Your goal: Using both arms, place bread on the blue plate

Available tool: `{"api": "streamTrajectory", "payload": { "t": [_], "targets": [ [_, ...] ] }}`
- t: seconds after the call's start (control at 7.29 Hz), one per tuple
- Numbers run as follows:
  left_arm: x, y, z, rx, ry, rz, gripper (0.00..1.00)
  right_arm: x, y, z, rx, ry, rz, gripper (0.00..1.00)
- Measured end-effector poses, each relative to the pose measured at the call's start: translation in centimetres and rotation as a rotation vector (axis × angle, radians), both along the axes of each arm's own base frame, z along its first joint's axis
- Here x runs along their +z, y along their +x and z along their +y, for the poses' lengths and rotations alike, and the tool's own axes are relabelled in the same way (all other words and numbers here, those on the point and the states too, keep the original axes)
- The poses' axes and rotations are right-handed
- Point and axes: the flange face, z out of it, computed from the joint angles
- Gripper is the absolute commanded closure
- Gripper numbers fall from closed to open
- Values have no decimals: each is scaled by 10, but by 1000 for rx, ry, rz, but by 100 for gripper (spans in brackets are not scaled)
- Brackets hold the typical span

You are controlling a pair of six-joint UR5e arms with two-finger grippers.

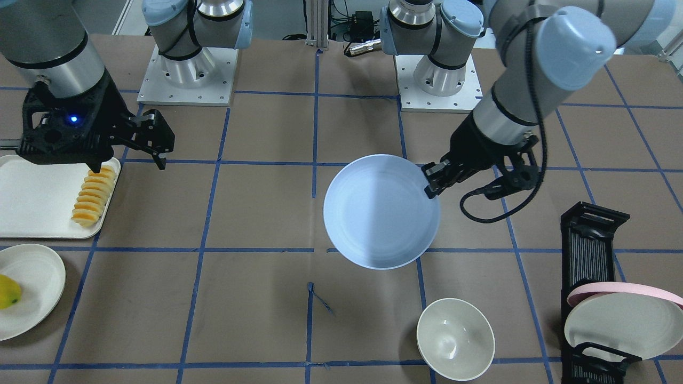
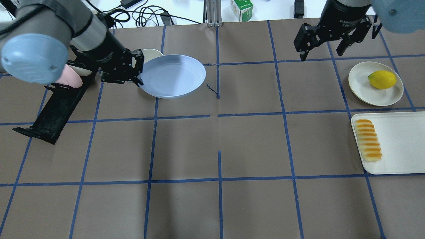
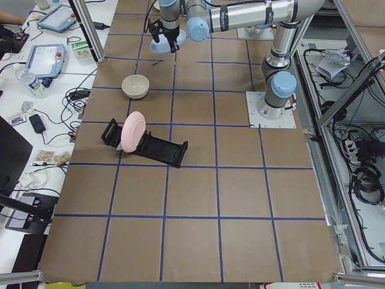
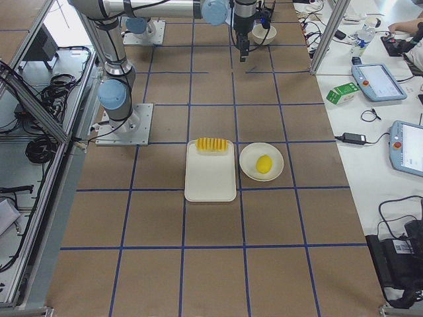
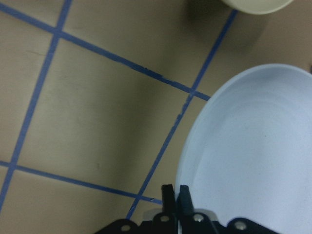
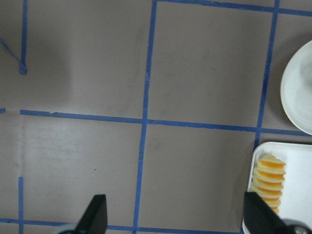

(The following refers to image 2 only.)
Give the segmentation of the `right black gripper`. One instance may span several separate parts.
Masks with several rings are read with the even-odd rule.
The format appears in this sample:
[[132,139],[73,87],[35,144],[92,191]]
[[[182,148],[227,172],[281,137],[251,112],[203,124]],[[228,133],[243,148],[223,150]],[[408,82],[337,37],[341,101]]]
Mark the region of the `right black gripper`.
[[370,0],[328,0],[325,2],[320,20],[316,26],[302,24],[294,39],[294,46],[300,60],[306,61],[308,53],[321,45],[321,41],[342,38],[336,53],[342,56],[346,49],[361,41],[371,28],[366,15],[371,7]]

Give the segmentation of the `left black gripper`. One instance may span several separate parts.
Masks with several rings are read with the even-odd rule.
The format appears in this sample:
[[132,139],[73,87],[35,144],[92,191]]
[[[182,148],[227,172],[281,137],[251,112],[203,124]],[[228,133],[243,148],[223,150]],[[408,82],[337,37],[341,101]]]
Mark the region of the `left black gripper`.
[[132,51],[125,48],[111,32],[93,50],[84,50],[83,54],[94,61],[102,70],[101,81],[106,83],[133,82],[138,87],[144,85],[141,78],[143,66],[132,68]]

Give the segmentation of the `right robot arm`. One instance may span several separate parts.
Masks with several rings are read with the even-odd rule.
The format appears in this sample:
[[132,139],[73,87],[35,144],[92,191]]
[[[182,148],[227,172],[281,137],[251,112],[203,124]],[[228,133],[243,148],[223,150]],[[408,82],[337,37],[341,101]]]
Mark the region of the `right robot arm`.
[[336,52],[342,56],[349,46],[362,42],[370,29],[373,39],[382,27],[400,34],[424,29],[424,12],[423,0],[328,0],[317,25],[302,24],[294,47],[305,61],[313,48],[339,40]]

